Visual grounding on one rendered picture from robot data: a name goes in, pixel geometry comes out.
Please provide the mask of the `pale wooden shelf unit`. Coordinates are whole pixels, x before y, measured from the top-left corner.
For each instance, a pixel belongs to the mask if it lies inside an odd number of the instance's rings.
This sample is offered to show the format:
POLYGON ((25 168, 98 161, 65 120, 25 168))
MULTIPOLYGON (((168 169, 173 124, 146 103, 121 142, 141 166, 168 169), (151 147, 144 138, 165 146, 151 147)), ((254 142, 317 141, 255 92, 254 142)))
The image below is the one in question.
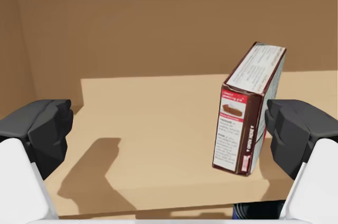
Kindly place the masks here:
POLYGON ((287 48, 277 97, 336 116, 337 0, 0 0, 0 117, 71 99, 59 215, 284 198, 268 145, 249 177, 211 166, 220 88, 255 42, 287 48))

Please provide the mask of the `brown and white carton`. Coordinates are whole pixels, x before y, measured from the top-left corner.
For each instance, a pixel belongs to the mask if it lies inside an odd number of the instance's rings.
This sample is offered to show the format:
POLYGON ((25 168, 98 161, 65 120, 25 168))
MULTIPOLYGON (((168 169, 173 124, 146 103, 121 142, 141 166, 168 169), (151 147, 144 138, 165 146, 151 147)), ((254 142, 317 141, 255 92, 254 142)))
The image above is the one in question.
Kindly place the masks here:
POLYGON ((266 136, 267 101, 275 99, 285 47, 255 42, 221 87, 213 168, 250 175, 266 136))

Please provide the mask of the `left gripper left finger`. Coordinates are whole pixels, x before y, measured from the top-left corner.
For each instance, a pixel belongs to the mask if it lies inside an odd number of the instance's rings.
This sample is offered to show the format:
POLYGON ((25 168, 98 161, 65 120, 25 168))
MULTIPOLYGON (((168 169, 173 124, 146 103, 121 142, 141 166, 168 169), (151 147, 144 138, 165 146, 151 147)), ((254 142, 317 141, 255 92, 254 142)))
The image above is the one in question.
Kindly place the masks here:
POLYGON ((58 219, 44 184, 64 161, 69 99, 31 102, 0 119, 0 220, 58 219))

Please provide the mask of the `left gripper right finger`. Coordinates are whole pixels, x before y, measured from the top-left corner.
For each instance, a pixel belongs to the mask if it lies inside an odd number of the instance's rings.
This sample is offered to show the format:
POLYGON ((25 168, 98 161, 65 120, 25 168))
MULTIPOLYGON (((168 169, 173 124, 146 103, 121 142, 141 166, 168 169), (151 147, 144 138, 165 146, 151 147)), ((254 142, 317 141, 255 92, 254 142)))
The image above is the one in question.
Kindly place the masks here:
POLYGON ((338 220, 338 120, 300 100, 269 100, 275 163, 293 185, 281 220, 338 220))

